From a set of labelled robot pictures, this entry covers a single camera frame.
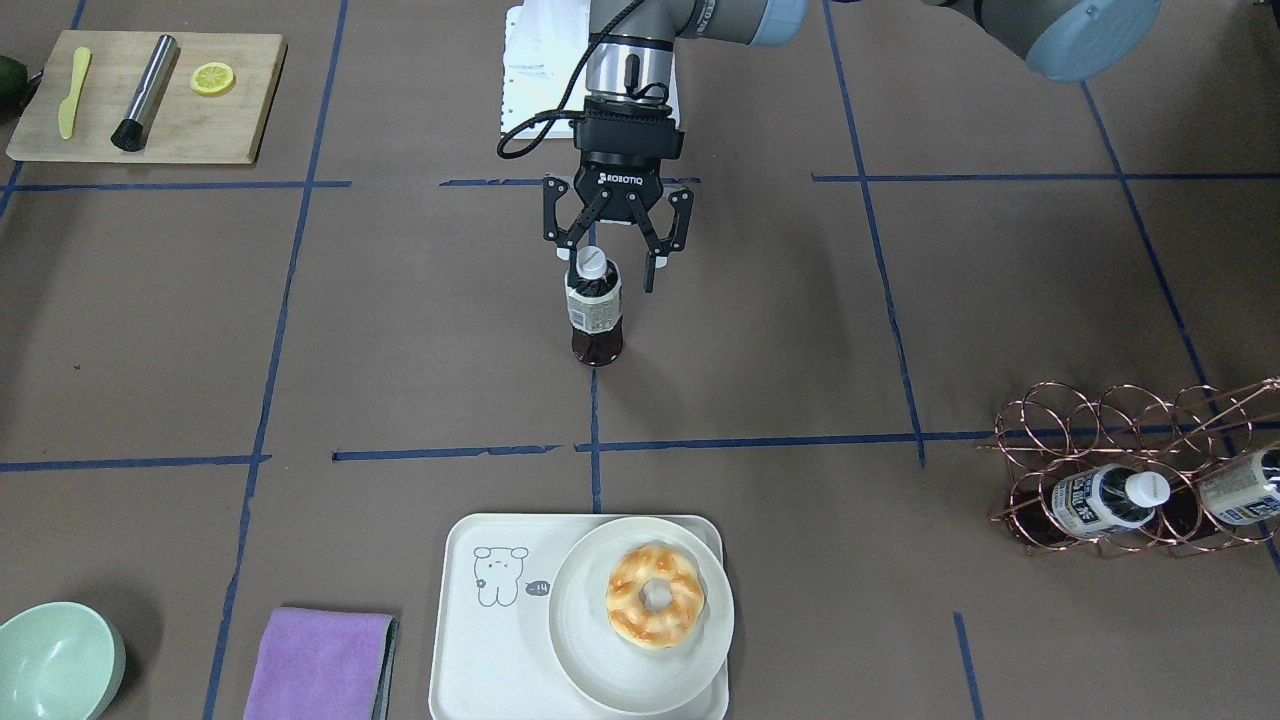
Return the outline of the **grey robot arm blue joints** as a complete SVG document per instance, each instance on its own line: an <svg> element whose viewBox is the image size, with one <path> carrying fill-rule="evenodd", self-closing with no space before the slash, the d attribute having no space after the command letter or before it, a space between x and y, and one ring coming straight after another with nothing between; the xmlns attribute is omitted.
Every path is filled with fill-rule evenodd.
<svg viewBox="0 0 1280 720"><path fill-rule="evenodd" d="M1002 44L1037 74L1070 85L1120 61L1153 27L1161 1L931 1ZM657 106L678 38L776 47L800 29L806 1L591 1L586 91Z"/></svg>

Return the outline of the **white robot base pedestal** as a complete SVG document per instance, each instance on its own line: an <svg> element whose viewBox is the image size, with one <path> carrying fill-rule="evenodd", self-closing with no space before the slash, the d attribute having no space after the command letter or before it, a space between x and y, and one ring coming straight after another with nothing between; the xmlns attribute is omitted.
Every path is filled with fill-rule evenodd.
<svg viewBox="0 0 1280 720"><path fill-rule="evenodd" d="M503 141L573 138L586 91L584 55L588 51L591 1L524 1L506 17L504 91L500 117ZM675 104L675 70L663 104Z"/></svg>

